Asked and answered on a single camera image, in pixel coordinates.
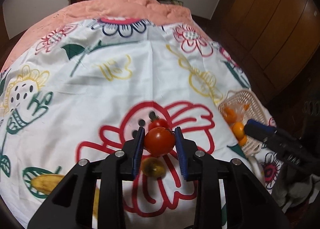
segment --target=pink blanket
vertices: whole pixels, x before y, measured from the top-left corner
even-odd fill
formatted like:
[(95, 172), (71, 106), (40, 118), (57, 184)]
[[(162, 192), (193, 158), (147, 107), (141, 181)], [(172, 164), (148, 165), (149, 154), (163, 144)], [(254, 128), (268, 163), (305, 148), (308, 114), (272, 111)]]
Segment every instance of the pink blanket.
[(87, 0), (67, 6), (31, 26), (4, 63), (7, 69), (37, 40), (58, 27), (83, 19), (103, 16), (145, 18), (156, 25), (182, 22), (196, 28), (205, 38), (208, 36), (194, 24), (190, 10), (178, 5), (160, 4), (156, 0)]

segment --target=yellow flower drawing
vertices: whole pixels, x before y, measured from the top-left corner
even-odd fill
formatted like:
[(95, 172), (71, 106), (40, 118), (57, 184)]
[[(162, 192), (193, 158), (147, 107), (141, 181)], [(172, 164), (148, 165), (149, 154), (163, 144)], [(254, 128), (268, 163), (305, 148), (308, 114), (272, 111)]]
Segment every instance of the yellow flower drawing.
[(101, 70), (103, 76), (110, 82), (114, 79), (127, 80), (132, 77), (132, 71), (128, 69), (128, 66), (131, 63), (131, 58), (126, 54), (126, 62), (124, 64), (124, 69), (121, 69), (121, 63), (110, 59), (101, 65), (97, 65)]
[(181, 68), (190, 72), (189, 85), (198, 94), (204, 97), (210, 97), (214, 104), (218, 104), (223, 99), (223, 94), (215, 87), (217, 79), (210, 72), (202, 72), (198, 68), (190, 65), (187, 58), (178, 52), (174, 52), (170, 45), (166, 45), (167, 49), (176, 55)]
[(49, 71), (31, 70), (29, 65), (24, 65), (21, 74), (18, 74), (16, 80), (7, 86), (4, 101), (0, 106), (0, 115), (7, 115), (20, 102), (25, 99), (31, 99), (31, 95), (37, 93), (44, 86), (49, 75)]

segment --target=bed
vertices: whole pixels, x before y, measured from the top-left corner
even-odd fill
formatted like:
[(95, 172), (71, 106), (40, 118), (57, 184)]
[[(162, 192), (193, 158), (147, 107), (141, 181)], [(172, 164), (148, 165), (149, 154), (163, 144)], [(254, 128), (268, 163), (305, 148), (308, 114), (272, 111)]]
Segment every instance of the bed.
[[(140, 126), (148, 131), (151, 111), (215, 158), (251, 168), (217, 108), (230, 91), (250, 90), (249, 81), (185, 7), (156, 0), (70, 5), (26, 31), (1, 79), (0, 195), (25, 228), (47, 196), (32, 178), (65, 175), (82, 158), (121, 149)], [(271, 191), (281, 163), (266, 148), (256, 158)], [(160, 160), (162, 179), (140, 173), (123, 184), (128, 228), (193, 224), (196, 184), (183, 180), (175, 150)], [(220, 189), (223, 210), (222, 182)]]

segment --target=green leaf drawing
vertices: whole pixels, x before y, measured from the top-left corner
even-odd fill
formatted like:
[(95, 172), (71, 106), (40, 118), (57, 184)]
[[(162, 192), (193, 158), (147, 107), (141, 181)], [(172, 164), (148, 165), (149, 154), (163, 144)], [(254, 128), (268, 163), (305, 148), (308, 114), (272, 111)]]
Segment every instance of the green leaf drawing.
[(236, 71), (232, 68), (232, 66), (229, 64), (229, 62), (224, 61), (224, 64), (227, 66), (229, 71), (232, 73), (233, 77), (239, 82), (239, 84), (242, 86), (242, 88), (249, 89), (250, 85), (246, 80), (243, 78), (240, 79), (239, 75), (236, 73)]
[(52, 173), (49, 170), (38, 168), (38, 167), (27, 167), (22, 171), (22, 177), (24, 184), (28, 188), (31, 194), (35, 196), (36, 198), (45, 199), (47, 198), (47, 195), (44, 193), (39, 192), (37, 189), (31, 186), (31, 180), (37, 176), (43, 175), (43, 174), (59, 174), (62, 167), (58, 166), (55, 173)]
[(227, 222), (227, 205), (224, 204), (223, 208), (221, 209), (221, 225), (224, 226)]
[(4, 85), (5, 85), (5, 79), (7, 78), (8, 73), (10, 72), (10, 70), (7, 72), (6, 76), (1, 80), (0, 83), (0, 96), (3, 94), (4, 91)]
[[(70, 77), (72, 77), (72, 76), (74, 75), (76, 69), (78, 68), (78, 66), (80, 65), (82, 59), (84, 58), (84, 56), (85, 56), (86, 54), (90, 54), (91, 52), (93, 52), (93, 51), (95, 51), (95, 50), (98, 50), (98, 49), (101, 49), (101, 48), (104, 48), (104, 47), (107, 47), (107, 46), (119, 45), (119, 44), (129, 44), (129, 43), (136, 43), (136, 41), (134, 41), (134, 42), (123, 42), (123, 43), (102, 44), (102, 41), (99, 40), (99, 42), (97, 43), (96, 46), (94, 46), (92, 49), (87, 48), (87, 51), (84, 52), (83, 55), (79, 58), (79, 60), (78, 60), (78, 62), (76, 63), (75, 67), (74, 67), (73, 70), (71, 71)], [(70, 50), (69, 47), (73, 47), (74, 45), (77, 46), (77, 48), (76, 48), (76, 49), (73, 49), (73, 48), (72, 48), (72, 50), (75, 50), (75, 52), (74, 52), (74, 55), (73, 55), (73, 53), (71, 53), (72, 56), (70, 57), (67, 50)], [(82, 47), (81, 45), (78, 45), (78, 44), (67, 44), (67, 45), (63, 46), (62, 48), (66, 50), (69, 59), (71, 59), (71, 58), (74, 57), (75, 55), (78, 55), (78, 54), (82, 53), (82, 52), (85, 50), (84, 47)]]
[(234, 145), (232, 147), (227, 146), (228, 148), (230, 148), (233, 152), (236, 152), (239, 156), (247, 159), (247, 157), (245, 156), (245, 154), (243, 153), (242, 149), (240, 148), (239, 144)]
[(71, 60), (74, 56), (81, 54), (84, 51), (84, 47), (78, 44), (67, 44), (62, 48), (65, 49), (69, 60)]
[(21, 118), (18, 109), (14, 109), (14, 111), (11, 113), (9, 120), (7, 122), (7, 133), (11, 135), (17, 134), (20, 130), (30, 125), (32, 122), (36, 121), (46, 112), (48, 112), (49, 110), (48, 105), (52, 101), (53, 92), (51, 91), (46, 93), (42, 99), (40, 94), (41, 92), (37, 92), (36, 94), (34, 94), (27, 107), (27, 110), (30, 110), (30, 107), (33, 104), (36, 104), (36, 109), (34, 111), (31, 110), (28, 113), (29, 114), (28, 118), (29, 119), (33, 118), (33, 119), (29, 120), (28, 122), (24, 121)]
[(0, 168), (3, 170), (7, 177), (10, 177), (11, 165), (8, 156), (2, 155), (0, 158)]

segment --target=red flower drawing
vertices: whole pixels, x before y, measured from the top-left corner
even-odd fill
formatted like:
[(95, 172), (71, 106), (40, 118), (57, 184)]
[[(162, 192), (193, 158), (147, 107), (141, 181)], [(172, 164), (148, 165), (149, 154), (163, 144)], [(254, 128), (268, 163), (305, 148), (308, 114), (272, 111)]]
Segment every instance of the red flower drawing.
[(52, 46), (61, 41), (61, 39), (67, 34), (71, 33), (77, 28), (77, 24), (68, 24), (51, 31), (45, 37), (41, 38), (41, 41), (36, 46), (35, 55), (39, 54), (42, 50), (50, 52)]
[(198, 49), (203, 57), (213, 54), (213, 47), (189, 25), (177, 26), (174, 29), (173, 36), (181, 43), (181, 49), (186, 53), (191, 53)]
[(231, 58), (230, 54), (223, 48), (220, 47), (220, 53), (223, 55), (224, 58), (228, 60), (228, 62), (233, 65), (234, 67), (240, 68), (239, 65)]
[[(213, 153), (214, 142), (209, 130), (214, 128), (215, 124), (213, 114), (206, 106), (178, 101), (162, 107), (156, 102), (144, 101), (129, 110), (119, 128), (109, 125), (100, 127), (101, 142), (81, 142), (76, 150), (76, 161), (85, 157), (84, 152), (88, 148), (91, 148), (91, 152), (92, 149), (96, 149), (107, 154), (114, 153), (135, 136), (139, 126), (143, 126), (148, 132), (148, 115), (151, 111), (166, 119), (171, 129), (180, 126), (186, 138), (196, 140), (195, 137), (199, 137), (196, 141), (198, 148), (208, 154)], [(143, 158), (148, 155), (144, 150)], [(155, 180), (140, 172), (134, 182), (124, 182), (124, 209), (128, 212), (137, 213), (142, 217), (154, 217), (161, 215), (167, 208), (177, 208), (180, 199), (193, 200), (196, 197), (197, 184), (183, 180), (175, 148), (170, 154), (159, 159), (167, 166), (165, 177)]]
[(277, 180), (281, 168), (281, 162), (276, 158), (276, 153), (269, 152), (265, 156), (264, 163), (261, 163), (266, 180), (266, 188), (272, 189)]
[(268, 125), (272, 127), (277, 127), (276, 121), (273, 117), (269, 119)]

